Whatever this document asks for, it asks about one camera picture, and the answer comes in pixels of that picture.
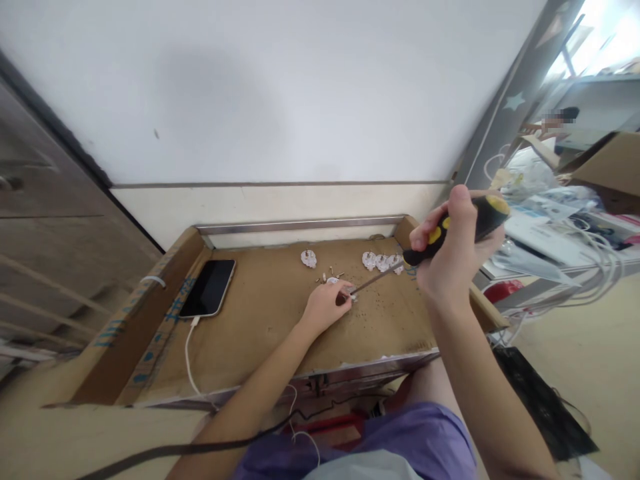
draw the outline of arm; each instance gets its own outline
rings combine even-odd
[[[340,307],[335,300],[340,290],[352,284],[340,280],[320,285],[307,308],[285,340],[251,374],[245,384],[205,426],[194,443],[223,442],[253,437],[275,406],[307,350],[318,336],[351,308],[351,298]],[[169,479],[226,479],[235,470],[246,448],[187,455],[169,473]]]
[[[418,269],[418,283],[455,398],[492,479],[556,479],[542,435],[500,370],[469,304],[473,276],[500,246],[504,228],[474,245],[477,212],[467,188],[458,185],[449,201],[411,233],[414,250],[425,249],[428,232],[446,210],[451,216],[447,238],[432,261]]]

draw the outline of black and yellow handle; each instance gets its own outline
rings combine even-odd
[[[475,223],[475,241],[479,242],[507,220],[509,205],[504,199],[495,195],[474,198],[471,202],[478,210],[478,219]],[[429,234],[427,248],[422,252],[405,250],[402,253],[405,262],[414,267],[420,265],[422,260],[433,258],[445,242],[450,222],[449,214],[444,214],[438,221],[438,226]]]

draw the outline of star decoration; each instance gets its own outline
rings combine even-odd
[[[511,109],[515,111],[520,105],[522,105],[525,102],[526,100],[522,98],[522,92],[520,92],[514,97],[507,97],[507,102],[505,106],[502,107],[502,110]]]

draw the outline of metal rail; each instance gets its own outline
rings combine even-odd
[[[194,225],[201,235],[223,233],[255,233],[282,230],[307,230],[331,227],[363,227],[366,225],[397,225],[405,215],[385,215],[382,217],[354,217],[344,219],[292,220],[255,223],[218,223]]]

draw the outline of purple shorts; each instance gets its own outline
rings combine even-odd
[[[361,443],[352,453],[387,450],[404,457],[424,479],[474,479],[476,462],[469,432],[460,418],[437,403],[414,403],[367,420]],[[322,463],[348,452],[320,448]],[[268,435],[251,444],[234,479],[302,479],[318,464],[308,438]]]

